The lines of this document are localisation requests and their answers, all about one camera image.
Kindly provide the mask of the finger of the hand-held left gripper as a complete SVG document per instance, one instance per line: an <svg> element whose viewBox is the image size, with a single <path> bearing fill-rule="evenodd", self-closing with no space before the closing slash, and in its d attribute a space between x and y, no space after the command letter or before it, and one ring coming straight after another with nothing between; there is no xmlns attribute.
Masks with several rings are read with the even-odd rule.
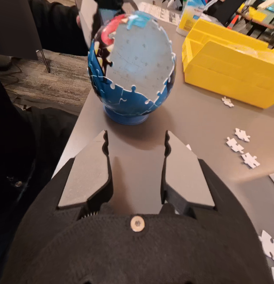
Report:
<svg viewBox="0 0 274 284"><path fill-rule="evenodd" d="M93 38L100 28L100 13L94 0L82 0L79 4L79 17L83 36L89 49Z"/></svg>

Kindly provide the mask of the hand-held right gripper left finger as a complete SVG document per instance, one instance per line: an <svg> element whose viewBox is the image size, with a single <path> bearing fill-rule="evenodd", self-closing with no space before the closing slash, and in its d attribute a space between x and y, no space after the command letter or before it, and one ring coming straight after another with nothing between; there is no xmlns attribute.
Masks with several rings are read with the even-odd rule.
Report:
<svg viewBox="0 0 274 284"><path fill-rule="evenodd" d="M73 158L59 209L83 207L87 212L100 211L113 196L108 134L102 130Z"/></svg>

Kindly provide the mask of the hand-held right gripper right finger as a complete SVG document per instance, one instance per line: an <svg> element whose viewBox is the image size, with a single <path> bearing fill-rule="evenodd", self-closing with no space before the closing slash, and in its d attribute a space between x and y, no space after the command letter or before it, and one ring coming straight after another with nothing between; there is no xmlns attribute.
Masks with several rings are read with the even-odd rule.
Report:
<svg viewBox="0 0 274 284"><path fill-rule="evenodd" d="M169 130L165 133L161 203L171 204L184 216L193 215L194 208L215 208L198 157Z"/></svg>

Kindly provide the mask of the blue monster puzzle ball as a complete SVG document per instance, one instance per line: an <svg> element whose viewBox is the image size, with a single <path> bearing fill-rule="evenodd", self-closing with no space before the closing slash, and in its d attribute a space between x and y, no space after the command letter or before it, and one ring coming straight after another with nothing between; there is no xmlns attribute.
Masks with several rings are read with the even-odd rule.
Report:
<svg viewBox="0 0 274 284"><path fill-rule="evenodd" d="M88 76L107 116L138 125L168 98L176 75L172 42L156 18L134 11L104 23L91 40Z"/></svg>

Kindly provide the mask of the person's left forearm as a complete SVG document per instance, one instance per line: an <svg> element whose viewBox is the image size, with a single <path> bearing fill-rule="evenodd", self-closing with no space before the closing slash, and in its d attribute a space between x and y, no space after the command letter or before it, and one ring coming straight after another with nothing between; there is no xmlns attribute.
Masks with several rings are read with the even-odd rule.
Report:
<svg viewBox="0 0 274 284"><path fill-rule="evenodd" d="M69 54L87 56L82 29L77 23L78 9L59 2L45 0L29 1L43 49Z"/></svg>

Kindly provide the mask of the white paper sheet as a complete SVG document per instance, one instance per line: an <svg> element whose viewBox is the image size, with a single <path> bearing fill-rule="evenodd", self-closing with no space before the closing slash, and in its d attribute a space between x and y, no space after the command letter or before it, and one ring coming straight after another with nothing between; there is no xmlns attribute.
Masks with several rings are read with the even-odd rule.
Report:
<svg viewBox="0 0 274 284"><path fill-rule="evenodd" d="M162 8L157 5L153 5L146 2L140 2L137 4L137 7L140 11L146 12L158 20L161 20L166 23L171 23L175 26L178 26L180 21L180 15L177 11L172 11L169 9Z"/></svg>

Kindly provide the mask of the black tripod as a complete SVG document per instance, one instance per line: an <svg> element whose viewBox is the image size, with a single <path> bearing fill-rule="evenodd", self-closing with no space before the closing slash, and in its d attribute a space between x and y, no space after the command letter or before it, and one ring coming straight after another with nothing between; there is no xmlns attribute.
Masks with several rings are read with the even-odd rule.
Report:
<svg viewBox="0 0 274 284"><path fill-rule="evenodd" d="M47 64L47 61L46 61L46 58L45 58L45 55L44 55L43 50L40 50L40 53L41 53L41 55L42 55L43 62L44 62L44 64L45 64L45 66L46 66L47 72L50 73L51 71L50 71L50 68L49 68L49 66L48 66L48 64Z"/></svg>

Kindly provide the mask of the person's black top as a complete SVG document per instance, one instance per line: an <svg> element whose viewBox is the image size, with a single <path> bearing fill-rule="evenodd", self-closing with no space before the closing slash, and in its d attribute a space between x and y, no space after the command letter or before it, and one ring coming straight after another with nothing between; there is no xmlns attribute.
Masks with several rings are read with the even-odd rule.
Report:
<svg viewBox="0 0 274 284"><path fill-rule="evenodd" d="M78 116L15 106L0 81L0 217L27 208L50 181Z"/></svg>

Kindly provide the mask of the disinfecting wipes canister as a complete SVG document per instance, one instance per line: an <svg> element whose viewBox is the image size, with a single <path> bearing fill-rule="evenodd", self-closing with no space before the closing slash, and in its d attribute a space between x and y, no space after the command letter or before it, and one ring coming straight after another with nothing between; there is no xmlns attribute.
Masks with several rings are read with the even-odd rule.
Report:
<svg viewBox="0 0 274 284"><path fill-rule="evenodd" d="M205 0L187 0L182 10L176 32L186 37L196 21L201 17L205 6Z"/></svg>

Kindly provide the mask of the yellow plastic bin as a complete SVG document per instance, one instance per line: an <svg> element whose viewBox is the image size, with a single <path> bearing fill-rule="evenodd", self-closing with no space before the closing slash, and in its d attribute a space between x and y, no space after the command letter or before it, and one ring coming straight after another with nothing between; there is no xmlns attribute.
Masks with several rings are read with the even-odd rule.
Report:
<svg viewBox="0 0 274 284"><path fill-rule="evenodd" d="M274 105L274 49L199 19L182 45L185 82L258 108Z"/></svg>

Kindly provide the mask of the orange traffic cone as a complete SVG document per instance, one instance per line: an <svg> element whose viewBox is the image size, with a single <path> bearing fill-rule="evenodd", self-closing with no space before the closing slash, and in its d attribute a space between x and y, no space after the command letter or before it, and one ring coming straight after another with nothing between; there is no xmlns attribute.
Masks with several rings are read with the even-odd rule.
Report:
<svg viewBox="0 0 274 284"><path fill-rule="evenodd" d="M227 26L227 29L232 29L233 26L235 25L236 21L238 20L239 15L236 14L235 17L232 19L232 21L229 23L229 25Z"/></svg>

